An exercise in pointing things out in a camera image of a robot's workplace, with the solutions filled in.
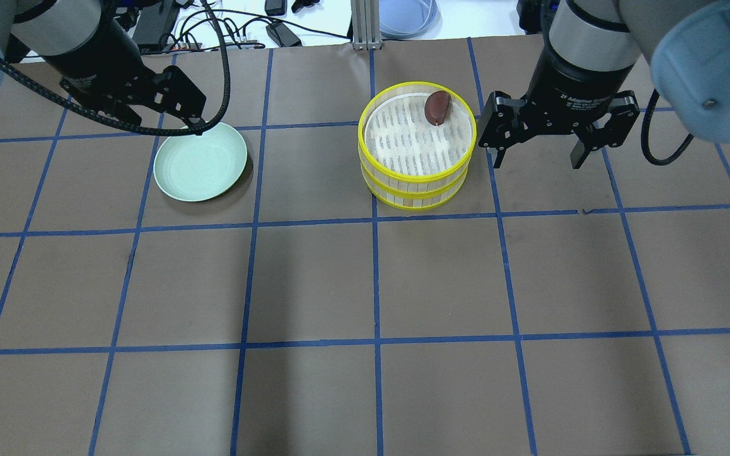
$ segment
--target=coiled black cable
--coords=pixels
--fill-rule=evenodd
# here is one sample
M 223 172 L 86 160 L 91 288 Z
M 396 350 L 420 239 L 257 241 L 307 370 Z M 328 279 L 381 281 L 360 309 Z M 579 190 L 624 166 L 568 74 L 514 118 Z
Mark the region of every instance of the coiled black cable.
M 691 134 L 687 135 L 686 139 L 684 139 L 681 143 L 681 146 L 675 150 L 675 153 L 672 153 L 672 155 L 667 158 L 655 158 L 655 156 L 652 155 L 652 151 L 650 150 L 650 122 L 652 122 L 652 113 L 655 112 L 655 105 L 658 104 L 658 98 L 660 98 L 658 91 L 652 90 L 650 102 L 647 103 L 646 112 L 644 113 L 644 124 L 641 125 L 641 152 L 644 154 L 644 158 L 647 162 L 652 163 L 657 167 L 664 167 L 664 165 L 668 165 L 677 160 L 683 151 L 689 147 L 689 143 L 691 143 L 692 139 L 695 137 Z
M 113 6 L 117 5 L 118 0 L 111 0 L 111 2 L 106 6 L 105 11 L 113 11 Z M 133 123 L 123 122 L 120 120 L 116 120 L 113 118 L 108 118 L 106 116 L 99 115 L 99 113 L 96 110 L 91 110 L 89 108 L 85 108 L 81 106 L 80 104 L 75 104 L 66 98 L 62 98 L 61 96 L 57 95 L 55 92 L 50 91 L 47 89 L 47 87 L 44 87 L 43 85 L 39 84 L 37 81 L 32 80 L 28 75 L 23 74 L 19 70 L 15 69 L 11 64 L 9 64 L 7 61 L 3 60 L 3 58 L 0 57 L 0 70 L 4 72 L 6 75 L 13 78 L 15 81 L 17 81 L 19 84 L 22 84 L 24 87 L 28 87 L 28 89 L 32 90 L 33 92 L 37 93 L 38 95 L 43 96 L 47 100 L 52 101 L 55 104 L 58 104 L 74 113 L 77 113 L 78 115 L 81 115 L 85 118 L 88 118 L 89 120 L 92 120 L 94 122 L 98 122 L 99 124 L 103 124 L 107 127 L 113 127 L 117 128 L 118 130 L 123 130 L 124 132 L 130 132 L 130 133 L 137 133 L 139 135 L 149 135 L 149 136 L 188 136 L 188 135 L 199 135 L 201 133 L 206 132 L 207 130 L 211 129 L 212 127 L 215 127 L 215 125 L 219 124 L 225 113 L 227 112 L 227 107 L 229 106 L 229 90 L 231 89 L 231 84 L 229 84 L 229 80 L 231 80 L 231 76 L 229 75 L 229 60 L 227 58 L 227 49 L 226 49 L 226 43 L 224 41 L 224 36 L 221 33 L 221 27 L 219 24 L 221 23 L 220 20 L 218 20 L 217 17 L 215 17 L 214 11 L 210 8 L 209 3 L 207 0 L 201 0 L 202 6 L 205 8 L 205 11 L 207 12 L 209 18 L 211 19 L 212 23 L 214 24 L 215 34 L 218 36 L 218 41 L 220 44 L 219 51 L 221 52 L 221 65 L 224 67 L 224 94 L 221 99 L 221 106 L 218 109 L 218 112 L 215 113 L 215 116 L 211 118 L 208 122 L 205 122 L 202 125 L 199 125 L 197 127 L 190 127 L 190 128 L 184 128 L 184 129 L 170 129 L 170 128 L 151 128 L 151 127 L 142 127 L 139 125 L 134 125 Z

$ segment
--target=black connector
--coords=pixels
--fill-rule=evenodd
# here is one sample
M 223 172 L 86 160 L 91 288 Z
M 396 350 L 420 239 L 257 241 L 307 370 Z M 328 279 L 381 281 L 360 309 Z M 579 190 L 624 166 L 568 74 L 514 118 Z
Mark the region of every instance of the black connector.
M 266 0 L 264 9 L 267 16 L 282 16 L 286 14 L 286 0 Z
M 285 23 L 273 22 L 266 26 L 267 35 L 275 41 L 281 48 L 290 48 L 293 46 L 303 46 L 304 44 L 295 35 Z

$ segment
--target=white plate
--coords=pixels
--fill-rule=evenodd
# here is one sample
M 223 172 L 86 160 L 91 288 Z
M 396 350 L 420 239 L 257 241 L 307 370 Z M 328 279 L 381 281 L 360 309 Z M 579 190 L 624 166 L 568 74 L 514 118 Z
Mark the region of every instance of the white plate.
M 225 193 L 247 164 L 247 143 L 220 123 L 202 136 L 171 136 L 154 158 L 160 190 L 180 201 L 203 201 Z

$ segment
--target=yellow and white basket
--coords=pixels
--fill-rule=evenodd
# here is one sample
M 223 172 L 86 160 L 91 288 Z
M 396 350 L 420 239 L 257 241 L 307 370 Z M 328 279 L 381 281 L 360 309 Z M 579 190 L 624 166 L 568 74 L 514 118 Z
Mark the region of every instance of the yellow and white basket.
M 452 96 L 444 124 L 424 118 L 426 98 L 438 90 Z M 477 137 L 475 116 L 461 96 L 429 82 L 406 82 L 382 90 L 359 118 L 362 178 L 385 204 L 428 210 L 450 200 L 463 185 Z

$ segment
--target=black ring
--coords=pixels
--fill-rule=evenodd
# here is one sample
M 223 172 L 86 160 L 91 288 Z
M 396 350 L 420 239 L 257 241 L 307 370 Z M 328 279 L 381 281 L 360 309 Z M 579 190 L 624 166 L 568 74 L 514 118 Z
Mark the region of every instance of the black ring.
M 28 9 L 28 11 L 24 11 L 23 13 L 18 13 L 13 18 L 13 23 L 23 23 L 28 22 L 29 20 L 34 20 L 40 15 L 43 15 L 45 12 L 47 12 L 48 9 L 55 6 L 55 3 L 57 0 L 43 0 L 43 2 L 33 6 L 33 8 Z
M 568 0 L 566 3 L 568 4 L 568 8 L 570 8 L 570 11 L 573 11 L 573 13 L 577 15 L 577 17 L 579 17 L 581 20 L 584 20 L 586 23 L 597 26 L 600 29 L 629 34 L 629 28 L 627 28 L 626 24 L 624 23 L 610 22 L 609 20 L 604 20 L 603 18 L 598 18 L 594 15 L 591 15 L 591 13 L 588 13 L 587 11 L 582 9 L 581 6 L 577 5 L 576 0 Z

